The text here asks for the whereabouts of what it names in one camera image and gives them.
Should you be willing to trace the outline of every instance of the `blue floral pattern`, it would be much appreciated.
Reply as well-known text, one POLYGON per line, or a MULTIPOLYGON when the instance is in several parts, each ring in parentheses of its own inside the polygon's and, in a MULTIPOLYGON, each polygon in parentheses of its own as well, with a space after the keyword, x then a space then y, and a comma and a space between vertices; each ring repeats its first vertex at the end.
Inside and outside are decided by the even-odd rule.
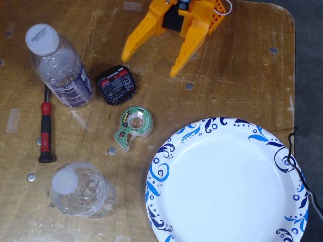
MULTIPOLYGON (((226 127, 247 129, 249 135, 246 136, 246 139, 249 142, 262 146, 263 149, 271 149, 273 151, 273 164, 275 164, 277 172, 288 174, 294 170, 287 163, 287 147, 271 133, 250 122, 229 117, 213 117, 181 128, 159 148, 147 176, 146 207, 150 224, 159 241, 176 241, 173 236, 173 227, 167 224, 163 215, 159 213, 156 201, 163 195, 163 183, 171 174, 169 165, 172 162, 171 159, 176 157, 176 146, 185 145, 186 142, 194 142, 196 136, 210 135, 212 132, 217 132, 218 129, 226 127)), ((298 167, 293 156, 291 156, 290 162, 298 167)), ((299 242, 305 231, 308 220, 308 193, 301 180, 299 180, 298 184, 295 184, 295 193, 291 201, 295 203, 296 210, 294 214, 286 214, 282 218, 286 221, 286 227, 278 227, 276 231, 273 231, 273 234, 276 233, 277 235, 277 240, 275 241, 299 242)))

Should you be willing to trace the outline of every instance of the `tape residue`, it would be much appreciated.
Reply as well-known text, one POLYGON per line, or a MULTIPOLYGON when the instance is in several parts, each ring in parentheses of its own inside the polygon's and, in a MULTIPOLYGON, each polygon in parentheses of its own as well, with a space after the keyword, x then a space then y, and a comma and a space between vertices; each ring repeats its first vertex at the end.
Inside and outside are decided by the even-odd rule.
POLYGON ((16 133, 18 130, 18 124, 20 119, 20 108, 12 108, 9 115, 9 120, 7 123, 7 133, 16 133))

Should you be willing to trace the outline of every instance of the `purple bottle label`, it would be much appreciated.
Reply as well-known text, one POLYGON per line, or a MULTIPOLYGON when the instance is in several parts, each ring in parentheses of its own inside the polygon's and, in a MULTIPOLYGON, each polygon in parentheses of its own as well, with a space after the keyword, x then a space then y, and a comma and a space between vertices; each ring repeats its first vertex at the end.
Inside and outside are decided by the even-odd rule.
POLYGON ((70 107, 86 103, 93 92, 91 81, 83 65, 72 83, 59 87, 51 86, 51 89, 63 104, 70 107))

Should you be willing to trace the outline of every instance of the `bottle cap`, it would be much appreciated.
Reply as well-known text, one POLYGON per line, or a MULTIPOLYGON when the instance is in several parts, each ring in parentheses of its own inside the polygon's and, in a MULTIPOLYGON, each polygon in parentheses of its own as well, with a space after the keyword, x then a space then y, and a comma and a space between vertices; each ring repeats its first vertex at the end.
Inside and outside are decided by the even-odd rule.
POLYGON ((52 188, 55 192, 67 195, 75 191, 78 178, 75 172, 67 169, 58 170, 52 178, 52 188))
POLYGON ((60 43, 55 29, 48 24, 36 24, 26 33, 26 44, 31 52, 39 56, 54 53, 60 43))

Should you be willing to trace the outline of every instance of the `table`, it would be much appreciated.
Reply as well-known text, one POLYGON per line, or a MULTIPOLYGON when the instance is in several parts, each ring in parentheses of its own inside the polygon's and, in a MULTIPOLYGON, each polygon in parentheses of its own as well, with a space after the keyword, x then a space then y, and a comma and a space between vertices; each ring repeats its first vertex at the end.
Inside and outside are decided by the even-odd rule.
POLYGON ((108 106, 96 90, 90 105, 71 110, 52 98, 57 162, 39 164, 44 84, 29 63, 26 31, 36 23, 52 25, 74 44, 94 80, 122 63, 126 38, 150 3, 137 2, 133 10, 113 0, 0 3, 1 241, 157 241, 145 208, 147 171, 160 145, 191 122, 211 116, 245 119, 288 144, 294 125, 293 17, 277 5, 233 1, 232 13, 176 77, 169 72, 183 39, 166 31, 126 63, 138 86, 130 101, 108 106), (192 90, 186 90, 187 82, 192 90), (128 153, 118 149, 110 156, 121 114, 135 105, 150 110, 154 130, 147 139, 136 138, 128 153), (114 214, 91 220, 65 216, 53 207, 51 178, 72 161, 92 163, 115 185, 114 214), (26 179, 29 173, 36 174, 32 183, 26 179))

